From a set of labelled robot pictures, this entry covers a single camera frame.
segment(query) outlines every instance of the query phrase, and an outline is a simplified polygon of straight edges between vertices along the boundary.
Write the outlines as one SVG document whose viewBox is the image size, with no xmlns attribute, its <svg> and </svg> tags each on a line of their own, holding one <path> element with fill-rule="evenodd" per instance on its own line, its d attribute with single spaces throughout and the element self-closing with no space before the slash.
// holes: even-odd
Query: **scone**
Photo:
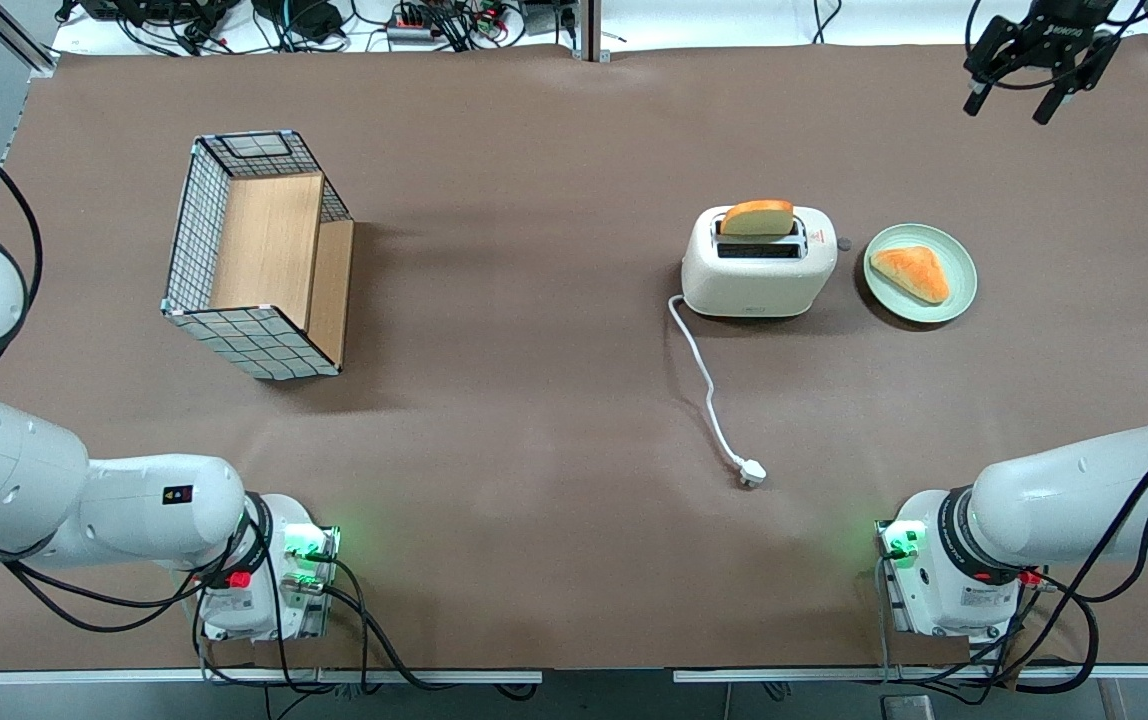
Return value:
<svg viewBox="0 0 1148 720">
<path fill-rule="evenodd" d="M 897 286 L 932 305 L 939 305 L 952 295 L 948 276 L 934 250 L 923 245 L 890 247 L 872 254 L 872 268 Z"/>
</svg>

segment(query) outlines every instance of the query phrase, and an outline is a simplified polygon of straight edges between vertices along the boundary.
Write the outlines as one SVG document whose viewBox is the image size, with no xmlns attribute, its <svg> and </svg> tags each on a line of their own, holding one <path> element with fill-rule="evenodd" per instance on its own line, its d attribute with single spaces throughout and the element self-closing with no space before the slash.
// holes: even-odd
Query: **green led light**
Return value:
<svg viewBox="0 0 1148 720">
<path fill-rule="evenodd" d="M 321 550 L 324 533 L 309 522 L 295 522 L 285 527 L 285 551 L 309 555 Z"/>
<path fill-rule="evenodd" d="M 884 539 L 889 558 L 898 568 L 916 565 L 921 552 L 925 551 L 925 524 L 921 520 L 897 520 L 885 529 Z"/>
</svg>

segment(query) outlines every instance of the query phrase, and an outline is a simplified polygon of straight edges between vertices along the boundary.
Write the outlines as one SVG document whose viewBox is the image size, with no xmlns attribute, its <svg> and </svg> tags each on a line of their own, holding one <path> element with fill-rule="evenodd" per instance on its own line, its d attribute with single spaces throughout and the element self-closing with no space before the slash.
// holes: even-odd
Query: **power strip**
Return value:
<svg viewBox="0 0 1148 720">
<path fill-rule="evenodd" d="M 391 9 L 387 23 L 387 41 L 391 45 L 433 45 L 432 22 L 419 13 L 420 5 L 402 3 Z"/>
</svg>

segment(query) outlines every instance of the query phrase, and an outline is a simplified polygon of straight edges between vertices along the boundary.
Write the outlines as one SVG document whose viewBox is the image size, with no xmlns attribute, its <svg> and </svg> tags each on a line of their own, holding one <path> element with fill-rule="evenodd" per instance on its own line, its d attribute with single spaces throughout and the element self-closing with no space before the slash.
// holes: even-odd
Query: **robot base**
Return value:
<svg viewBox="0 0 1148 720">
<path fill-rule="evenodd" d="M 304 560 L 296 552 L 303 551 L 302 545 L 307 542 L 305 550 L 313 555 L 331 559 L 338 557 L 338 528 L 315 527 L 308 511 L 292 497 L 259 497 L 271 514 L 272 537 L 267 542 L 271 552 L 250 573 L 246 587 L 204 593 L 200 618 L 204 620 L 205 637 L 212 641 L 273 641 L 277 638 L 277 611 L 281 616 L 282 638 L 320 637 L 326 629 L 331 596 L 312 593 L 310 588 L 333 582 L 335 565 L 332 562 Z M 304 531 L 315 537 L 304 541 L 301 537 Z M 254 532 L 254 528 L 248 529 L 248 534 Z M 274 594 L 272 583 L 276 583 Z"/>
<path fill-rule="evenodd" d="M 1018 603 L 1018 582 L 985 584 L 957 570 L 939 539 L 939 506 L 948 491 L 913 495 L 898 518 L 879 527 L 881 550 L 902 551 L 890 560 L 886 583 L 899 630 L 937 637 L 969 637 L 971 644 L 1000 637 Z"/>
</svg>

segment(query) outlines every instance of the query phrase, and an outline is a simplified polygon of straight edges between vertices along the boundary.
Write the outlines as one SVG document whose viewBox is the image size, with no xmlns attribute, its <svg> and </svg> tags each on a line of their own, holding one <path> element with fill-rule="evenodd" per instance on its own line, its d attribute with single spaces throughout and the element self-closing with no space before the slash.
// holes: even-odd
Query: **warning label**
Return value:
<svg viewBox="0 0 1148 720">
<path fill-rule="evenodd" d="M 1009 588 L 963 588 L 961 605 L 967 607 L 1000 607 L 1013 601 Z"/>
</svg>

